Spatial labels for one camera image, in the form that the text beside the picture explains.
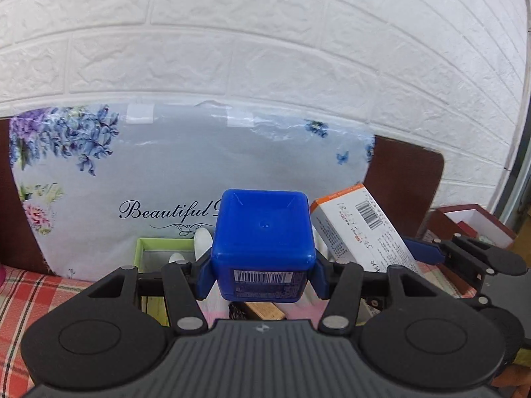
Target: white tape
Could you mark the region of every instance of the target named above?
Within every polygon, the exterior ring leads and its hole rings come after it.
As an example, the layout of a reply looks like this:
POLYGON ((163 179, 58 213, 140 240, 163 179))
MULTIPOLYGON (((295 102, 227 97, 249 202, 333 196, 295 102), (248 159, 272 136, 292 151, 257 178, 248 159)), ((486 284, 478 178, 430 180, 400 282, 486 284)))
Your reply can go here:
POLYGON ((254 127, 254 115, 241 109, 227 109, 227 126, 254 127))
POLYGON ((131 103, 127 106, 125 121, 127 124, 153 124, 154 104, 131 103))

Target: purple flowers print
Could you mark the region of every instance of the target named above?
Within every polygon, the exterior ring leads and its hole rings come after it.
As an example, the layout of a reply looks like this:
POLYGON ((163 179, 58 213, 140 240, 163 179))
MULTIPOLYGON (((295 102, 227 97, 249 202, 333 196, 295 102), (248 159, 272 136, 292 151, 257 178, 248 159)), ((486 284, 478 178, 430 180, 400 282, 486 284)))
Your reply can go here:
POLYGON ((49 154, 77 157, 81 172, 96 176, 94 159, 111 155, 111 141, 119 134, 118 114, 104 105, 94 113, 85 107, 45 107, 10 120, 11 167, 22 170, 49 154))

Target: small box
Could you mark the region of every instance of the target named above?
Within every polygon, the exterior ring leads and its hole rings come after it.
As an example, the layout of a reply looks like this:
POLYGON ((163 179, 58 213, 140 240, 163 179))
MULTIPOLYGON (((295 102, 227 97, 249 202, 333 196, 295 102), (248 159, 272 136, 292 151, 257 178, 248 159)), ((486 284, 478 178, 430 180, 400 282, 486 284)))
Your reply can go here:
POLYGON ((452 239, 454 233, 469 237, 485 236, 500 248, 510 248, 516 234, 480 205, 444 206, 429 216, 423 239, 452 239))
POLYGON ((338 263, 356 262, 373 272, 403 265, 421 275, 403 239, 363 184, 317 199, 310 210, 315 229, 338 263))
POLYGON ((315 264, 306 195, 298 191, 225 191, 211 257, 225 299, 298 301, 315 264))
MULTIPOLYGON (((176 251, 182 253, 189 262, 195 262, 193 239, 140 237, 136 240, 134 265, 139 272, 159 271, 176 251)), ((161 325, 168 326, 164 297, 142 297, 142 311, 161 325)))

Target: orange stripe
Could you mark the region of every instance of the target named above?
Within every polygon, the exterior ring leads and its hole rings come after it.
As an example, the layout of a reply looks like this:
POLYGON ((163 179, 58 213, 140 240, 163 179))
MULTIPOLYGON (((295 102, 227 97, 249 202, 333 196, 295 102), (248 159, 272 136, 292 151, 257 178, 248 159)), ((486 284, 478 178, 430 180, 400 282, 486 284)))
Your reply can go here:
POLYGON ((355 186, 345 188, 344 190, 336 191, 335 193, 332 193, 331 195, 320 197, 319 199, 314 200, 314 202, 310 206, 310 213, 314 212, 319 205, 325 202, 328 202, 329 200, 333 200, 338 197, 344 196, 348 193, 352 193, 353 191, 359 190, 360 188, 363 188, 363 184, 356 184, 355 186))

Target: plastic wrap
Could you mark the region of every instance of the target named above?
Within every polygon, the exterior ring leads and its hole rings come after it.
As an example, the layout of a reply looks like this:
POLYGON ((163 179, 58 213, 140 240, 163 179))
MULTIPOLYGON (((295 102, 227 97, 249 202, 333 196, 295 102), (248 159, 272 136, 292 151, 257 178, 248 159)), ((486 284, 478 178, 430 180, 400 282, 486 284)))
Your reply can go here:
POLYGON ((373 145, 351 121, 217 103, 48 107, 10 124, 15 183, 44 258, 84 280, 132 264, 138 237, 212 230, 228 188, 312 200, 362 181, 373 145))

